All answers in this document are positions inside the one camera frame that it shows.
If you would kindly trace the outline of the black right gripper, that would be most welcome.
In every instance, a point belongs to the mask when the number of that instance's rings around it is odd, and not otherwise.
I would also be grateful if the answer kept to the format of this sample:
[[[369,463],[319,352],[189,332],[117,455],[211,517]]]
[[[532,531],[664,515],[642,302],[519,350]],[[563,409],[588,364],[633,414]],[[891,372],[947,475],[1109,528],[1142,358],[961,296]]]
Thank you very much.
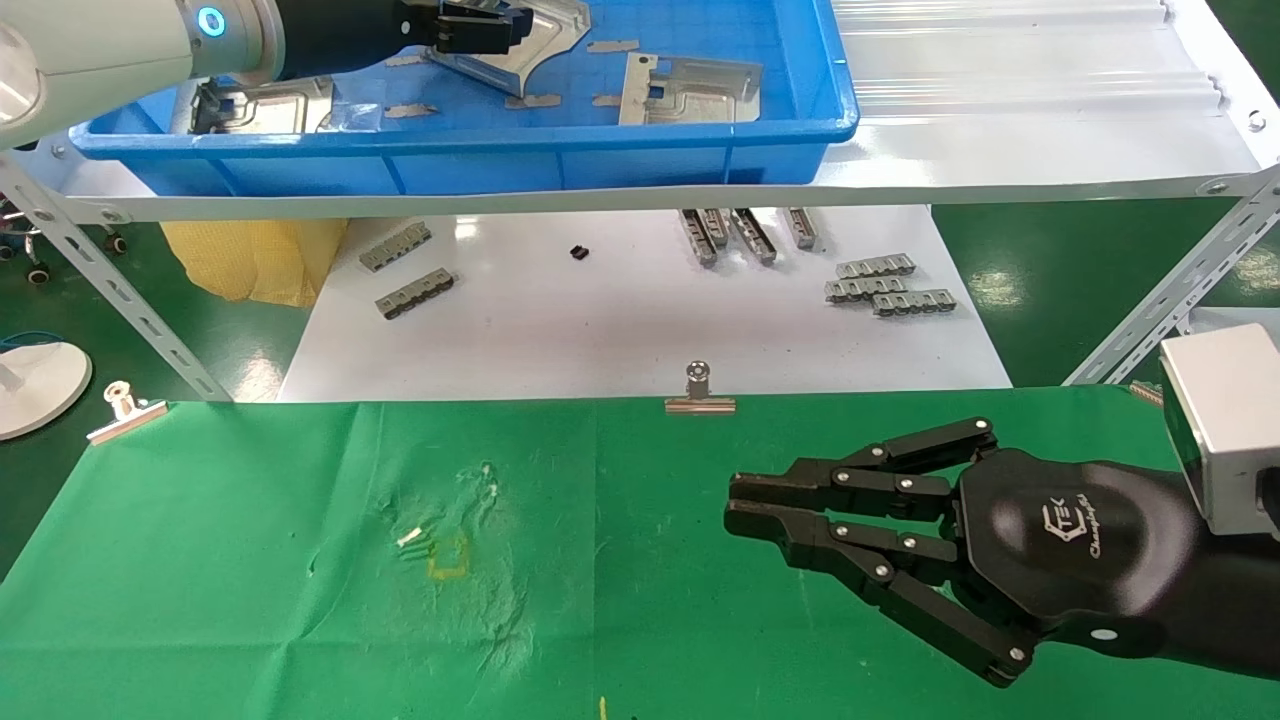
[[[737,473],[730,498],[764,505],[727,506],[724,528],[776,544],[794,569],[837,579],[997,688],[1030,666],[1032,638],[1115,657],[1194,660],[1196,623],[1179,603],[1203,523],[1183,479],[997,446],[993,423],[975,416],[842,459],[799,457],[780,474]],[[970,568],[952,585],[969,609],[941,592],[957,578],[955,544],[920,538],[908,547],[888,528],[818,512],[934,521],[956,491],[933,473],[969,462],[956,488]]]

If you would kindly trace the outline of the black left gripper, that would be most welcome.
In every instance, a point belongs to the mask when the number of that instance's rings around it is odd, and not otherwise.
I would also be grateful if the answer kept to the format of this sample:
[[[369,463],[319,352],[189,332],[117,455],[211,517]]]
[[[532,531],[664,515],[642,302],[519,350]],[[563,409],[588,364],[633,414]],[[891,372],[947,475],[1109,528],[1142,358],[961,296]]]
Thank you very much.
[[[278,1],[276,9],[284,38],[278,81],[384,61],[421,45],[438,12],[456,24],[436,29],[431,46],[443,54],[506,55],[535,18],[534,9],[508,1]]]

